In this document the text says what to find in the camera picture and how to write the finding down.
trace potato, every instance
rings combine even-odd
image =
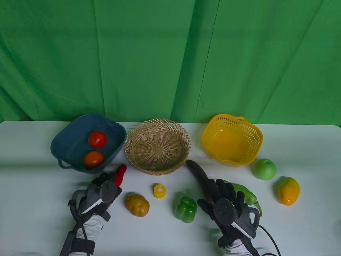
[[[144,217],[149,212],[149,202],[141,195],[131,195],[125,200],[125,207],[132,215]]]

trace red chili pepper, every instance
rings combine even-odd
[[[119,187],[122,184],[123,176],[124,176],[124,173],[126,170],[127,170],[127,166],[125,164],[121,164],[117,168],[117,170],[116,170],[117,176],[116,176],[116,180],[115,180],[116,187]]]

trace green apple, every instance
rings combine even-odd
[[[269,159],[261,159],[256,163],[254,175],[264,181],[272,179],[276,175],[276,165]]]

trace yellow plastic basket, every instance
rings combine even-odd
[[[263,134],[244,117],[220,114],[208,123],[201,142],[208,153],[219,161],[239,167],[255,160]]]

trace green chili pepper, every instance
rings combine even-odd
[[[259,205],[258,201],[257,201],[257,197],[250,191],[248,190],[246,187],[244,187],[243,185],[239,185],[239,184],[234,184],[232,183],[236,193],[238,193],[238,191],[242,191],[245,194],[245,203],[247,205],[255,205],[259,212],[260,212],[260,216],[263,215],[263,211],[261,209],[261,206]]]
[[[188,197],[183,197],[175,209],[175,217],[185,223],[191,223],[194,221],[196,210],[196,202]]]

